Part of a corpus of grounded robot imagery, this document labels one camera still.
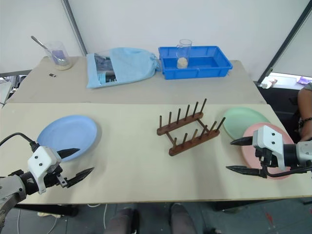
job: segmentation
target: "plate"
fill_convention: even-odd
[[[97,125],[87,116],[66,116],[46,126],[39,134],[37,142],[56,151],[70,148],[80,149],[76,153],[63,158],[69,161],[85,153],[95,142]]]
[[[224,117],[224,129],[234,140],[243,137],[246,129],[255,123],[269,122],[261,113],[247,107],[231,108],[225,112]]]
[[[279,127],[270,124],[270,123],[257,123],[254,124],[253,126],[250,126],[244,133],[244,137],[251,137],[254,134],[254,131],[259,129],[260,127],[267,125],[268,127],[274,129],[275,131],[277,131],[278,133],[282,134],[283,136],[283,141],[285,144],[293,144],[293,140],[290,138],[290,136],[285,133],[282,129],[280,129]],[[242,152],[243,152],[243,157],[245,159],[245,161],[247,162],[247,165],[250,168],[259,168],[261,169],[261,165],[260,165],[260,161],[257,157],[254,156],[255,154],[255,148],[252,145],[246,145],[246,146],[242,146]],[[281,169],[279,169],[278,167],[275,168],[268,168],[268,171],[271,174],[276,174],[276,173],[280,173],[280,172],[286,172],[289,171],[290,167],[286,167],[286,170],[282,171]],[[286,176],[282,176],[282,177],[269,177],[270,179],[284,179],[289,177],[290,175],[286,175]]]

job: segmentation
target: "person's arm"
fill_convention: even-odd
[[[302,120],[312,117],[312,90],[310,88],[312,86],[308,84],[298,93],[298,107]],[[310,138],[312,138],[312,120],[305,122],[301,131],[301,141]]]

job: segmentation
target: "white wall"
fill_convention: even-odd
[[[0,0],[0,73],[29,70],[45,56],[30,38],[60,40],[70,56],[80,56],[59,0]]]
[[[274,65],[273,71],[312,77],[312,13]]]
[[[258,80],[309,0],[69,0],[88,52],[218,45]]]

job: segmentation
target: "blue cloth bag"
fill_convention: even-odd
[[[147,79],[159,70],[156,56],[143,49],[120,47],[108,53],[87,54],[87,88],[126,84]]]

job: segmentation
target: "metal spoon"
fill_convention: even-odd
[[[55,57],[59,63],[59,65],[61,66],[65,66],[68,64],[68,61],[62,58],[58,58],[56,57],[44,44],[42,44],[37,38],[35,38],[34,36],[31,36],[31,39],[34,40],[38,45],[40,45],[41,47],[43,47],[45,50],[47,50],[50,55],[52,55],[53,57]]]

